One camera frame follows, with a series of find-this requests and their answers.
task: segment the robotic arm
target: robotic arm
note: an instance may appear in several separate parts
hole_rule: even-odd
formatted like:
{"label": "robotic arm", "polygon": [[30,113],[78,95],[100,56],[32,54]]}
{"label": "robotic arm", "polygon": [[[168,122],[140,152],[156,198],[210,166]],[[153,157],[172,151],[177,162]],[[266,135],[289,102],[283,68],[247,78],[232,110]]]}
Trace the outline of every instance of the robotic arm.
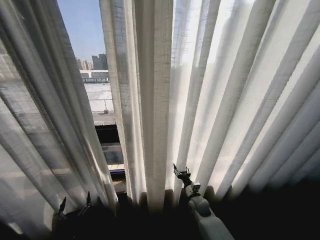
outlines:
{"label": "robotic arm", "polygon": [[177,178],[183,181],[186,195],[189,198],[189,210],[198,222],[203,239],[234,240],[224,223],[211,210],[209,202],[199,193],[200,183],[190,180],[189,169],[185,167],[185,171],[179,171],[174,164],[173,168]]}

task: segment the white curtain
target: white curtain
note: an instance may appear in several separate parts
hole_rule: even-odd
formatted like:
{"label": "white curtain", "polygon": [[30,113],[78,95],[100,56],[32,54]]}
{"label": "white curtain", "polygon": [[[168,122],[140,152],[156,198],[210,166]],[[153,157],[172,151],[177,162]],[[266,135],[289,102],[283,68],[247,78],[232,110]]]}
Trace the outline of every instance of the white curtain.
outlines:
{"label": "white curtain", "polygon": [[55,0],[1,1],[0,218],[32,239],[54,211],[84,207],[87,192],[117,196],[88,97]]}
{"label": "white curtain", "polygon": [[295,184],[320,165],[320,1],[100,0],[134,203]]}

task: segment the sky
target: sky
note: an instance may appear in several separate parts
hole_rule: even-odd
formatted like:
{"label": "sky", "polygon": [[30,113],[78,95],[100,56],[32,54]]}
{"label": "sky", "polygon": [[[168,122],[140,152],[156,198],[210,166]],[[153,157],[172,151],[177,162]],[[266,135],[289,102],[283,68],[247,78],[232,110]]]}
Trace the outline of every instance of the sky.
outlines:
{"label": "sky", "polygon": [[92,62],[106,53],[99,0],[57,0],[74,55]]}

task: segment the railing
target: railing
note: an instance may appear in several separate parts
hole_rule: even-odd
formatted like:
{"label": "railing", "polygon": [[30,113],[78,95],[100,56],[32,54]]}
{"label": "railing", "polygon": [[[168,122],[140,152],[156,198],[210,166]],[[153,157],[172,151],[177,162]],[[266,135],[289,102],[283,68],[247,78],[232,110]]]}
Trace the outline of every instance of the railing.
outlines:
{"label": "railing", "polygon": [[83,77],[83,82],[85,84],[107,84],[109,80],[107,77]]}

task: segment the distant building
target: distant building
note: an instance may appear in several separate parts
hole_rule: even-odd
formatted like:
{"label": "distant building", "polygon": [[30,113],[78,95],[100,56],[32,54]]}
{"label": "distant building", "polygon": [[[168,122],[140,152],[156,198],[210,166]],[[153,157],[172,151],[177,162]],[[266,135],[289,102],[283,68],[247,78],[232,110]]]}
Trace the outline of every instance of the distant building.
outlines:
{"label": "distant building", "polygon": [[87,66],[88,66],[88,70],[93,70],[94,69],[94,64],[92,63],[92,61],[87,61]]}
{"label": "distant building", "polygon": [[81,65],[81,60],[79,58],[75,58],[76,64],[78,65],[79,70],[83,70],[82,65]]}
{"label": "distant building", "polygon": [[108,70],[107,56],[106,54],[99,54],[99,59],[102,65],[102,70]]}
{"label": "distant building", "polygon": [[86,64],[87,61],[85,60],[80,60],[81,62],[81,67],[82,67],[82,70],[88,70],[88,65]]}
{"label": "distant building", "polygon": [[101,70],[102,69],[102,65],[101,65],[99,57],[92,56],[92,62],[93,62],[93,69],[94,70]]}
{"label": "distant building", "polygon": [[92,56],[94,70],[108,70],[107,56],[105,53],[99,56]]}

